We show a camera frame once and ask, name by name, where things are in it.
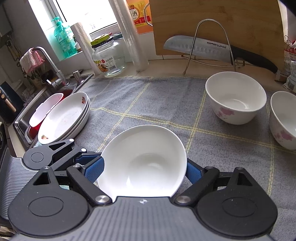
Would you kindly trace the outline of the orange oil jug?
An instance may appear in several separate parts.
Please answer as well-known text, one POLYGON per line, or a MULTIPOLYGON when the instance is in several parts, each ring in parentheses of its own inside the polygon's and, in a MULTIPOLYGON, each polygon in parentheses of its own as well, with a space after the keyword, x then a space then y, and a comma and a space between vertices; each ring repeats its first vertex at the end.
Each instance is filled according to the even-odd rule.
POLYGON ((152 15, 149 6, 145 9, 146 18, 144 17, 144 8, 149 1, 126 0, 126 3, 137 32, 139 34, 153 32, 153 27, 149 25, 152 24, 152 15))

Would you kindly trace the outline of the plastic wrap roll tall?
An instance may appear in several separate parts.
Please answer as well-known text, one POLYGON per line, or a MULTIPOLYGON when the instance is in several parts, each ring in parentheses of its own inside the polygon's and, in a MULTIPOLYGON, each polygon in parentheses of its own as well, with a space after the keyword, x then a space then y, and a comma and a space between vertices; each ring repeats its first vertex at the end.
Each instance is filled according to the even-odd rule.
POLYGON ((143 47, 140 45, 139 35, 126 1, 110 0, 109 4, 113 10, 136 71, 141 72, 146 70, 149 66, 149 61, 143 47))

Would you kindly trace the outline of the sink soap pump knob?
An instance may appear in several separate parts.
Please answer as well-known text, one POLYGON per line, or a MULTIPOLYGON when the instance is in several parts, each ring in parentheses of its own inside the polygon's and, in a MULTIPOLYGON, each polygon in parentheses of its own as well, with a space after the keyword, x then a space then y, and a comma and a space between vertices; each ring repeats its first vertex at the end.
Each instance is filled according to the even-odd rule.
POLYGON ((79 70, 73 72, 73 77, 75 78, 77 84, 80 85, 82 82, 82 78, 81 78, 79 70))

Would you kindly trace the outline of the white floral bowl back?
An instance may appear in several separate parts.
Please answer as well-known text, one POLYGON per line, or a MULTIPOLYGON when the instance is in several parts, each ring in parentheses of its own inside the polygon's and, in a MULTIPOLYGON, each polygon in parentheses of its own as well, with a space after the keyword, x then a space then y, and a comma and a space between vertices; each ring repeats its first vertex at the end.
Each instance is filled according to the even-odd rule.
POLYGON ((288 150, 295 150, 295 95, 277 91, 270 98, 269 128, 275 140, 288 150))

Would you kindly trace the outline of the glass jar green lid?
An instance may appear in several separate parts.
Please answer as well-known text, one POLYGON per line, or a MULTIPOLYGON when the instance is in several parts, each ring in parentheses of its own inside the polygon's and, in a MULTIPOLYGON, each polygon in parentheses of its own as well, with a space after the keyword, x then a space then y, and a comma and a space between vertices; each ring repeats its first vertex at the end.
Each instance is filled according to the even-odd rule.
POLYGON ((114 77, 124 70, 123 49, 110 34, 103 34, 90 44, 93 49, 92 60, 104 77, 114 77))

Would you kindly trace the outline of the plastic wrap roll short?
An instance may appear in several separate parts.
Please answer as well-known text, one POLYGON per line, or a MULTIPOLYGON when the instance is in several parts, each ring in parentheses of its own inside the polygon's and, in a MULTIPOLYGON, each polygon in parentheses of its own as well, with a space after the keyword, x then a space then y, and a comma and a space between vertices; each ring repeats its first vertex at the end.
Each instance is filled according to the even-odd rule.
POLYGON ((82 52, 84 53, 84 56, 86 57, 88 63, 90 64, 91 69, 94 72, 94 75, 97 75, 97 76, 100 75, 101 71, 92 59, 93 49, 90 44, 91 42, 90 36, 85 32, 81 23, 75 23, 70 28, 74 33, 74 37, 78 42, 78 44, 80 45, 82 52))

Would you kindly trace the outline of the white floral bowl large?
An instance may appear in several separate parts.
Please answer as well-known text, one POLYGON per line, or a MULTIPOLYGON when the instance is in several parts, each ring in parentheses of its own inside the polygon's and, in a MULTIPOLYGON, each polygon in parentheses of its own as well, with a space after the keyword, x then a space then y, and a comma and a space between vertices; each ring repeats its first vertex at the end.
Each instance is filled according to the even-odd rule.
POLYGON ((239 72, 225 71, 210 76, 205 90, 214 113, 232 125, 250 122, 267 102, 264 88, 239 72))

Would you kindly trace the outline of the white plate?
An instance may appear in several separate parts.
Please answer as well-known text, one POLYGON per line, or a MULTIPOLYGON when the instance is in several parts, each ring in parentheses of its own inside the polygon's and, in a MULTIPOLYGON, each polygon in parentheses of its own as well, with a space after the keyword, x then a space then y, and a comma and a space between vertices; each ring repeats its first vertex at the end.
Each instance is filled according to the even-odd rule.
POLYGON ((79 132, 81 132, 81 130, 84 128, 84 126, 86 125, 86 123, 88 121, 89 110, 90 110, 90 101, 88 101, 86 112, 84 113, 84 116, 81 118, 79 123, 74 127, 74 129, 69 134, 67 134, 65 139, 75 138, 79 134, 79 132))
POLYGON ((60 140, 64 140, 66 139, 67 137, 69 137, 76 129, 77 127, 79 126, 79 124, 82 122, 82 120, 84 119, 84 117, 86 116, 87 112, 88 112, 88 108, 90 107, 90 99, 89 97, 87 98, 87 101, 86 101, 86 109, 83 111, 82 113, 82 116, 78 119, 77 123, 75 123, 74 127, 69 130, 69 132, 67 132, 67 134, 65 134, 60 140))
POLYGON ((86 111, 89 97, 76 92, 59 102, 45 117, 38 132, 38 141, 45 145, 60 140, 86 111))

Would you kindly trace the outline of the bamboo cutting board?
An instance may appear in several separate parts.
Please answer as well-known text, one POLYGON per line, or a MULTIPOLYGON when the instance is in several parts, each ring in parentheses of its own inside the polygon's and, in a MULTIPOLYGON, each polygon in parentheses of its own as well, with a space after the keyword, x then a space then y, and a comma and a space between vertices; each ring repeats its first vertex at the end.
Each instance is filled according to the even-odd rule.
POLYGON ((196 35, 259 54, 278 69, 284 66, 278 1, 154 0, 149 6, 157 55, 177 54, 163 48, 168 38, 196 35))

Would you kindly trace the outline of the pink cloth on faucet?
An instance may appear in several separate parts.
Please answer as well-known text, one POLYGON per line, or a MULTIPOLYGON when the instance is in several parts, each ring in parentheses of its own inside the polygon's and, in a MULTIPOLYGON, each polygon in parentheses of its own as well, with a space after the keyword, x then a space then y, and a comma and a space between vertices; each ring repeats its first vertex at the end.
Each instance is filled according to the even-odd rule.
POLYGON ((44 59, 36 50, 30 48, 20 59, 23 71, 28 74, 44 63, 44 59))

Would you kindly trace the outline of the green soap dispenser bottle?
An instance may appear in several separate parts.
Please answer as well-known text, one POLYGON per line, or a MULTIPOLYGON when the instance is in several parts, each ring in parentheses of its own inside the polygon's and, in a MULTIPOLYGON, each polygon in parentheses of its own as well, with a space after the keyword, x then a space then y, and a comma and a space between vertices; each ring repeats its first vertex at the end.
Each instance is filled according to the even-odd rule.
POLYGON ((54 36, 62 49, 65 58, 71 57, 77 53, 73 32, 69 26, 65 26, 60 17, 57 16, 51 20, 55 23, 54 36))

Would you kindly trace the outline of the white pink colander basket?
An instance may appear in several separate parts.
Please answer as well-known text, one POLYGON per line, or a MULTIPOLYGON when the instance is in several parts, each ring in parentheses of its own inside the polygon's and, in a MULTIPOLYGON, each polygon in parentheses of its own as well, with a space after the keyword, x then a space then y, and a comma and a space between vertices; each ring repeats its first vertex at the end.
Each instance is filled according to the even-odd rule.
POLYGON ((44 120, 47 114, 63 99, 63 97, 63 93, 55 93, 47 98, 37 107, 36 111, 33 113, 29 120, 29 125, 33 128, 38 126, 44 120))

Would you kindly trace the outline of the white floral bowl front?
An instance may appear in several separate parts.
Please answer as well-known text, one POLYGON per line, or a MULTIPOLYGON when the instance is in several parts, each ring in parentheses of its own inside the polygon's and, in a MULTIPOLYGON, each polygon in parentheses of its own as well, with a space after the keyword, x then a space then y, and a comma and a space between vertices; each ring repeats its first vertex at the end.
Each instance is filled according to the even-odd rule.
POLYGON ((104 170, 97 183, 112 200, 119 196, 172 197, 187 169, 187 153, 180 138, 156 125, 123 131, 101 156, 104 170))

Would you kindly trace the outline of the steel faucet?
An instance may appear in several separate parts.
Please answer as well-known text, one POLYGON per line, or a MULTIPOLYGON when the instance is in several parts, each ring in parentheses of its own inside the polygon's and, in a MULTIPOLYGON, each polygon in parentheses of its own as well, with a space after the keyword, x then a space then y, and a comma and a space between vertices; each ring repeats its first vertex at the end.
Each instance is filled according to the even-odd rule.
POLYGON ((54 73, 54 76, 56 77, 56 80, 50 81, 46 80, 47 85, 53 87, 55 90, 59 90, 64 86, 67 86, 69 82, 67 81, 66 77, 62 73, 62 71, 56 66, 54 61, 51 59, 51 57, 48 55, 46 50, 43 47, 34 47, 32 49, 32 52, 40 52, 45 57, 46 61, 49 63, 51 70, 54 73))

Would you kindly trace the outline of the grey checked cloth mat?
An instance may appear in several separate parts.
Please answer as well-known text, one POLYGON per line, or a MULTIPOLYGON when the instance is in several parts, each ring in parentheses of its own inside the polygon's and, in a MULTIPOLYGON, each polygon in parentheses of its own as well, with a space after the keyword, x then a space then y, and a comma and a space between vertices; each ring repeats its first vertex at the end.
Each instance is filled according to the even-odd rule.
POLYGON ((295 239, 295 152, 282 148, 269 129, 267 104, 249 123, 225 123, 212 111, 205 80, 181 77, 92 79, 81 89, 91 100, 86 126, 75 143, 101 152, 122 131, 153 124, 173 131, 187 156, 222 172, 245 168, 278 208, 271 233, 295 239))

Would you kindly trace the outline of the white paper food bag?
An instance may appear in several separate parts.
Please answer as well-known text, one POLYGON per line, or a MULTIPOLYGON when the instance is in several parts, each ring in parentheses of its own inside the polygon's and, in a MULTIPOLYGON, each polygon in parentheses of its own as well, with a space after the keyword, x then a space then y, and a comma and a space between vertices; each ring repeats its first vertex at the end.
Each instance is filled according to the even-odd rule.
POLYGON ((285 35, 285 48, 284 48, 284 76, 286 83, 284 86, 291 92, 295 93, 295 41, 291 41, 285 35))

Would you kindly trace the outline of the santoku kitchen knife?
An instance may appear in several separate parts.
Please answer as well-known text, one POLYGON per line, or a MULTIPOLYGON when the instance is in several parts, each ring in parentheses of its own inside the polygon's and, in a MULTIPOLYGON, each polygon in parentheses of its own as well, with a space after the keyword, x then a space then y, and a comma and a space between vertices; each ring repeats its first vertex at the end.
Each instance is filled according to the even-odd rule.
POLYGON ((163 46, 166 50, 176 51, 184 54, 192 54, 194 56, 219 60, 226 63, 232 63, 234 60, 241 59, 257 67, 265 68, 272 73, 277 73, 278 68, 267 58, 252 53, 250 51, 235 47, 233 45, 226 45, 207 39, 176 35, 168 38, 163 46))

